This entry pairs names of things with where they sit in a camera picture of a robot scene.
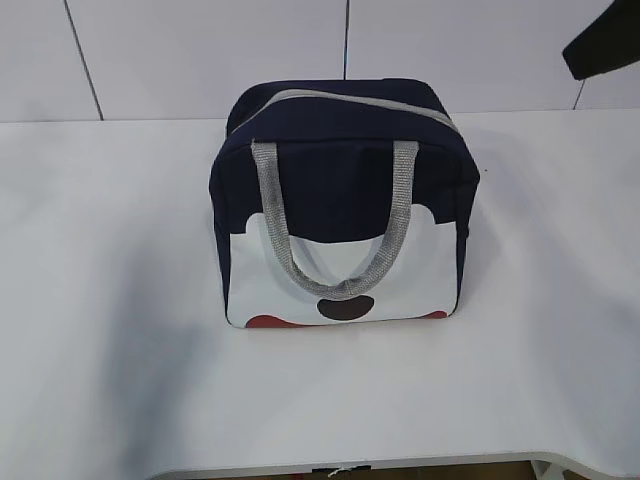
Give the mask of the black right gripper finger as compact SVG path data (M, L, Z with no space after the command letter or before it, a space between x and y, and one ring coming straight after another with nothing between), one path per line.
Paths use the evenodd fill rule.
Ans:
M615 0L562 51L575 80L639 61L639 0Z

